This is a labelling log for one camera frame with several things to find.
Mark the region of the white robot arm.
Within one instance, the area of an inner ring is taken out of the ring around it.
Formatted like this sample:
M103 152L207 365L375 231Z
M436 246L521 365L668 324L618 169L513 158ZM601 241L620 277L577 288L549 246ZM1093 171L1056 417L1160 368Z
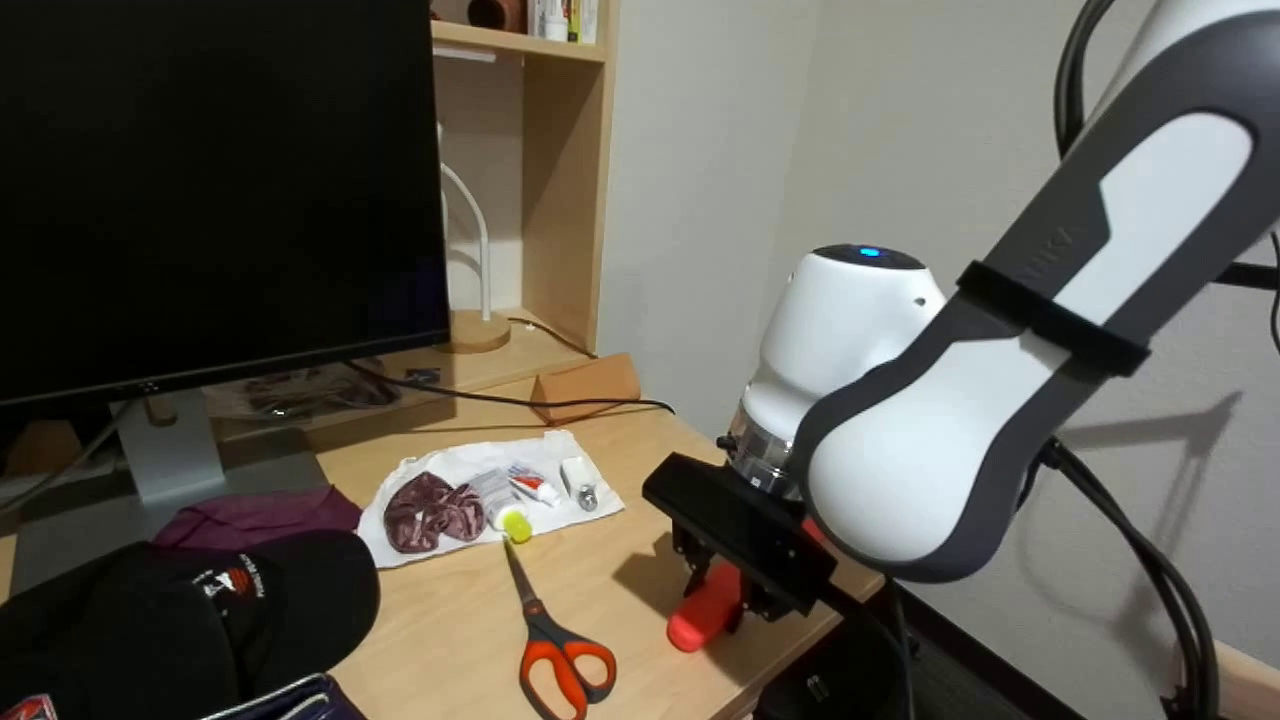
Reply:
M941 292L912 255L800 259L719 465L643 480L686 552L746 567L782 610L853 554L980 571L1037 455L1280 210L1280 4L1155 0L1062 169Z

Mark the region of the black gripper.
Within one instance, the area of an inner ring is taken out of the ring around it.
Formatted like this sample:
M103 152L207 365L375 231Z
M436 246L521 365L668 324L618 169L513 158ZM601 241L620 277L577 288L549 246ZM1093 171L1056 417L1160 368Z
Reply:
M673 450L643 480L643 499L673 518L673 552L689 565L686 587L702 587L715 554L739 567L738 615L786 619L831 581L837 559L728 465Z

